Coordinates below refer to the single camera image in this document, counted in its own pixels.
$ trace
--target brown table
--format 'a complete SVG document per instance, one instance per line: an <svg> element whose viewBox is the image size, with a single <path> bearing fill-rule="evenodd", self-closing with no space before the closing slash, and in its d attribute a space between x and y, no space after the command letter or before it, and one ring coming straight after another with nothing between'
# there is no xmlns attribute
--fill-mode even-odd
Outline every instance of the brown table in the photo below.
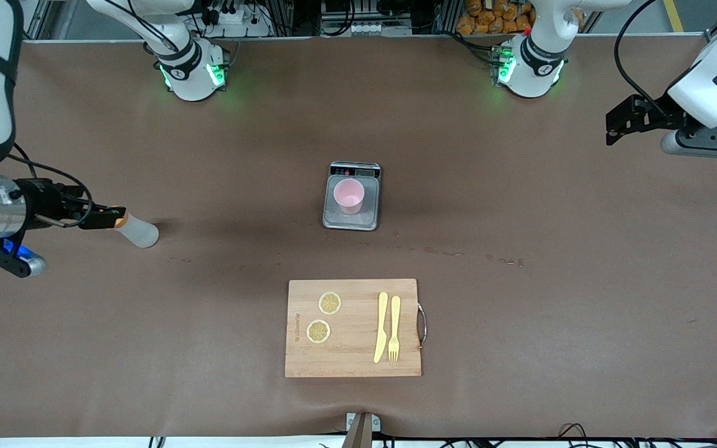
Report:
<svg viewBox="0 0 717 448"><path fill-rule="evenodd" d="M701 45L622 56L657 95ZM28 234L50 270L0 270L0 436L310 434L358 410L397 436L717 436L717 161L660 131L605 146L632 93L611 49L578 39L523 100L451 40L247 42L227 93L186 104L140 45L26 45L20 143L162 240ZM383 165L376 232L321 226L334 159ZM285 379L307 278L418 278L422 377Z"/></svg>

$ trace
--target yellow tape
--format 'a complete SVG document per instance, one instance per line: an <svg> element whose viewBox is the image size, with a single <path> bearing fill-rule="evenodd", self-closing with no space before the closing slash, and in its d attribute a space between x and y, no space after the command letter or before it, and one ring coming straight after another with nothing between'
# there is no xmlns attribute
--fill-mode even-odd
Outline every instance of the yellow tape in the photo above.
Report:
<svg viewBox="0 0 717 448"><path fill-rule="evenodd" d="M665 5L665 12L668 14L668 21L671 22L671 28L674 33L683 33L685 28L682 27L680 14L677 12L677 5L674 4L674 0L663 0L663 5Z"/></svg>

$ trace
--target plastic cup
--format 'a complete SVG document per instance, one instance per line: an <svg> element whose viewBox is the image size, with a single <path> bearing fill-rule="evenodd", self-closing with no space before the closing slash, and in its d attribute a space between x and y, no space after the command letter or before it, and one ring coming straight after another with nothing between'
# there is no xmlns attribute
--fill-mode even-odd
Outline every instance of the plastic cup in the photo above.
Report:
<svg viewBox="0 0 717 448"><path fill-rule="evenodd" d="M342 179L334 187L334 199L347 215L355 215L364 201L364 186L356 179Z"/></svg>
<svg viewBox="0 0 717 448"><path fill-rule="evenodd" d="M154 246L159 240L159 229L156 226L137 219L128 212L116 222L114 228L140 249Z"/></svg>

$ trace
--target cutting board handle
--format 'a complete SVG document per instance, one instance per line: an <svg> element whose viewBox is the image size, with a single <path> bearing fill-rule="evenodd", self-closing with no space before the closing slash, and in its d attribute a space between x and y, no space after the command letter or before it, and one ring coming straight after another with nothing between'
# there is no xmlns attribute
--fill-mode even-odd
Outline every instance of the cutting board handle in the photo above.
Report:
<svg viewBox="0 0 717 448"><path fill-rule="evenodd" d="M422 313L422 336L419 338L419 348L422 348L422 345L424 345L424 340L428 338L428 317L424 314L424 309L422 309L422 304L416 304L416 308L418 308L418 314ZM420 334L419 332L419 320L416 320L416 335L418 336Z"/></svg>

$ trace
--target wooden cutting board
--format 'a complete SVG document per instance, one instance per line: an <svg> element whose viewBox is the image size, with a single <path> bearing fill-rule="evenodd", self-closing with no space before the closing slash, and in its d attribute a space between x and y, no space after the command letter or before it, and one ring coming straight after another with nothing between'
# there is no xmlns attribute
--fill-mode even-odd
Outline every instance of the wooden cutting board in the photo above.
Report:
<svg viewBox="0 0 717 448"><path fill-rule="evenodd" d="M387 345L383 357L373 362L378 336L378 293L389 293L384 329ZM319 301L325 292L336 292L341 307L334 314L321 311ZM398 340L400 353L389 361L388 340L392 337L391 303L400 296ZM416 280L292 280L287 308L287 378L419 376L422 366L419 335L416 332L418 297ZM314 343L307 337L309 324L327 323L327 339ZM322 323L316 328L324 329Z"/></svg>

